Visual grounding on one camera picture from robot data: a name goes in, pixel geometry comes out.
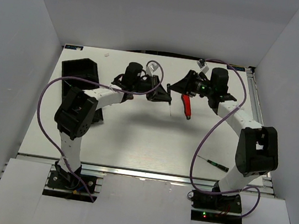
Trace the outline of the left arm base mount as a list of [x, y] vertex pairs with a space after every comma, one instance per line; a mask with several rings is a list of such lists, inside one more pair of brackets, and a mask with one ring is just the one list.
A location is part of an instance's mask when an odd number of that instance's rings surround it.
[[68, 182], [56, 170], [50, 171], [42, 194], [55, 198], [93, 203], [102, 189], [103, 179], [95, 175], [81, 175], [90, 193], [78, 179]]

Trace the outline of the green black screwdriver front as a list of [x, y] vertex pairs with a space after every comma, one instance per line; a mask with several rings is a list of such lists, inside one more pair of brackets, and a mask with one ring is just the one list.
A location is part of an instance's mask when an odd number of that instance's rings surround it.
[[227, 168], [227, 167], [225, 167], [225, 166], [223, 166], [223, 165], [221, 165], [219, 163], [216, 163], [216, 162], [214, 162], [214, 161], [212, 161], [210, 159], [204, 158], [204, 157], [202, 157], [200, 155], [198, 155], [198, 157], [201, 158], [201, 159], [203, 159], [203, 160], [205, 160], [207, 163], [211, 164], [215, 168], [218, 168], [218, 169], [222, 170], [223, 172], [228, 172], [229, 171], [229, 168]]

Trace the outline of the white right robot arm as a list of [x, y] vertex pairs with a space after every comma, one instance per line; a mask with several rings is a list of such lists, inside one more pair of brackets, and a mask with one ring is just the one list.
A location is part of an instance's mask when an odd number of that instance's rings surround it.
[[211, 196], [213, 208], [223, 210], [230, 205], [231, 195], [238, 194], [251, 181], [278, 167], [278, 134], [274, 127], [265, 127], [252, 119], [242, 104], [228, 93], [226, 68], [213, 68], [210, 77], [206, 76], [208, 70], [207, 65], [199, 72], [191, 70], [170, 89], [182, 95], [207, 98], [209, 107], [221, 118], [210, 132], [226, 122], [238, 136], [234, 167], [216, 183], [213, 191], [200, 192]]

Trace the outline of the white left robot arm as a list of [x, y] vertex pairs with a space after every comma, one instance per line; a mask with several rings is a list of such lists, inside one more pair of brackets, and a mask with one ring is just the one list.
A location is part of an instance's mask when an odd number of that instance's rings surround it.
[[116, 76], [108, 86], [98, 84], [90, 89], [72, 86], [54, 116], [61, 138], [61, 157], [55, 163], [60, 182], [67, 189], [77, 187], [81, 176], [81, 138], [88, 132], [98, 111], [113, 104], [121, 104], [144, 95], [150, 102], [171, 103], [170, 93], [163, 88], [163, 76], [154, 72], [161, 66], [150, 61], [145, 67], [130, 62], [124, 73]]

